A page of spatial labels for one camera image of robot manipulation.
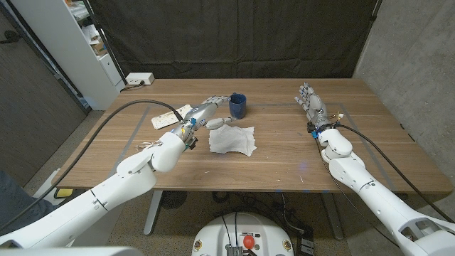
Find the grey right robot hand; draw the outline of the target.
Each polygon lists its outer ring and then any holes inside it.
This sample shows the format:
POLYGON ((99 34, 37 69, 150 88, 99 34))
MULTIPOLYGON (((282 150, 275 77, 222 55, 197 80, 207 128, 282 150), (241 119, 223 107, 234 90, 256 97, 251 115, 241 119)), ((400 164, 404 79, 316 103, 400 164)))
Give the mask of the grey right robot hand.
POLYGON ((294 99, 306 113, 307 132, 317 137, 319 133, 333 126, 326 105, 307 82, 299 87, 299 93, 300 96, 294 99))

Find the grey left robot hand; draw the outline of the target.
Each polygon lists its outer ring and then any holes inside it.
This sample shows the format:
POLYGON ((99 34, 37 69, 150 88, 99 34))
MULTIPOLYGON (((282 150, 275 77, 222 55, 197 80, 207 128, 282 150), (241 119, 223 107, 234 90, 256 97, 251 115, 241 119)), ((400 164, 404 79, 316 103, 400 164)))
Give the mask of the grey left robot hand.
POLYGON ((214 130, 222 127, 224 124, 234 122, 235 117, 217 118, 209 120, 217 108, 224 102, 228 102, 228 96, 211 96, 204 100, 200 105, 194 107, 186 113, 182 121, 171 130, 171 133, 177 135, 184 143, 190 144, 191 142, 198 141, 194 137, 194 133, 201 127, 208 124, 208 130, 214 130))

